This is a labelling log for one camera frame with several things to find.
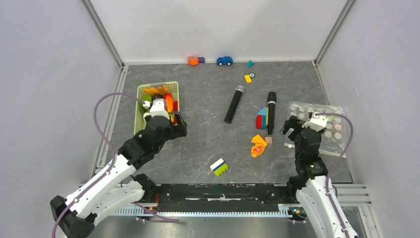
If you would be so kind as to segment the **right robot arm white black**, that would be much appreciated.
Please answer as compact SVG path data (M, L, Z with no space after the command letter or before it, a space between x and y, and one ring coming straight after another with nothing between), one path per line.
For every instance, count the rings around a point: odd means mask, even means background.
M286 196L301 204L317 237L357 238L359 235L346 218L319 155L325 127L323 116L310 121L291 116L285 121L281 133L291 131L288 137L294 143L297 171L287 182Z

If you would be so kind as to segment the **green leafy toy vegetable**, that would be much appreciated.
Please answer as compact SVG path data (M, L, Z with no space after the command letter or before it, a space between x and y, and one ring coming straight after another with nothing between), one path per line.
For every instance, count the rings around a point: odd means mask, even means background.
M141 97L141 101L143 101L144 103L139 103L139 112L144 114L149 112L150 106L152 104L152 97L148 94L145 94Z

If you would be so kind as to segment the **clear dotted zip bag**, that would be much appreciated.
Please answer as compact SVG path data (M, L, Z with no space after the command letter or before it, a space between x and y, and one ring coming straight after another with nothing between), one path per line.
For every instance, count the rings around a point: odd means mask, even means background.
M300 120L308 121L309 113L336 113L344 115L340 106L310 104L297 101L289 102L288 116L296 116ZM319 152L331 156L339 156L346 146L347 122L341 117L326 116L325 132L322 134Z

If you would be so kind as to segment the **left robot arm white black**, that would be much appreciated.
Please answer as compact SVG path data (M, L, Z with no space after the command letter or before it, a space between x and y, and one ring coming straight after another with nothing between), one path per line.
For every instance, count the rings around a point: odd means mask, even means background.
M55 228L61 228L68 238L86 238L105 217L118 209L142 200L150 202L156 195L156 185L140 174L127 185L114 188L133 175L160 152L165 142L187 135L187 124L175 112L176 125L164 116L154 116L145 129L124 142L115 159L81 188L66 197L57 195L50 201Z

